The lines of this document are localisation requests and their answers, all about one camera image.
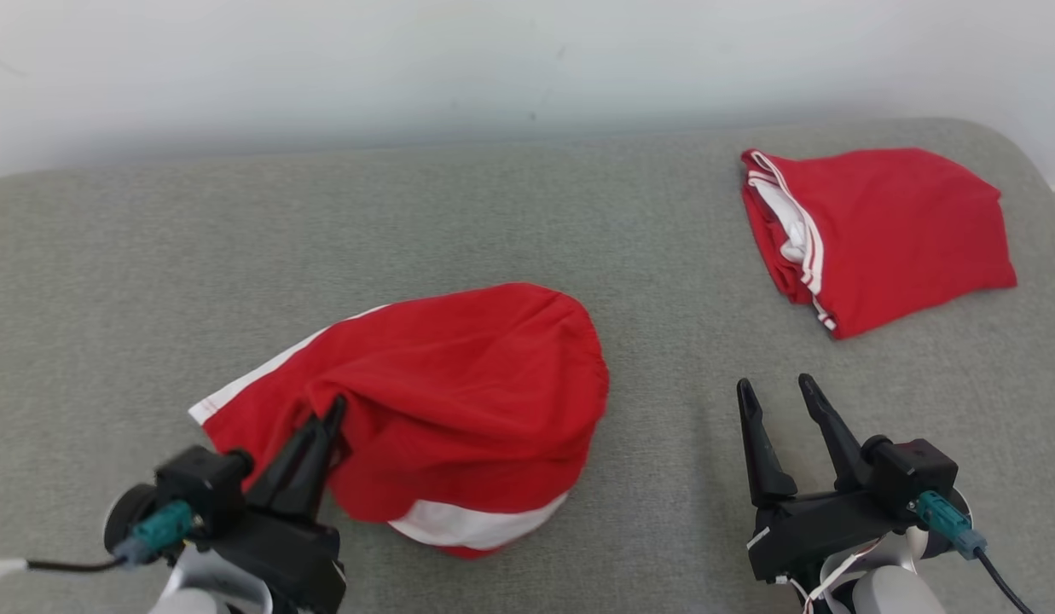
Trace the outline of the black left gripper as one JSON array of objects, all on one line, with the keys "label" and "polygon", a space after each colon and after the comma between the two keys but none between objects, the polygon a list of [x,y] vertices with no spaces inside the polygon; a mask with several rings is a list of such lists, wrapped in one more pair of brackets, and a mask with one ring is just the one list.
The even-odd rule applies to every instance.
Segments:
[{"label": "black left gripper", "polygon": [[347,408],[335,394],[246,491],[249,506],[212,514],[212,548],[266,587],[270,613],[335,613],[344,601],[339,532],[321,524],[319,512]]}]

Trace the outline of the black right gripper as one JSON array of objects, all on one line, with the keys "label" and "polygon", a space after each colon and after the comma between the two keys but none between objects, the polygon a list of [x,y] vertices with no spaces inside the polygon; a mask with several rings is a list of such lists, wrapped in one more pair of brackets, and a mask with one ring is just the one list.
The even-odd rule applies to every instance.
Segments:
[{"label": "black right gripper", "polygon": [[810,576],[828,557],[887,533],[904,536],[907,559],[920,560],[918,516],[907,509],[905,490],[865,487],[869,466],[853,431],[816,377],[800,375],[797,385],[830,455],[836,492],[797,496],[795,479],[781,467],[762,423],[753,385],[748,379],[738,380],[740,428],[750,498],[756,506],[757,534],[748,548],[754,578],[769,583],[776,576]]}]

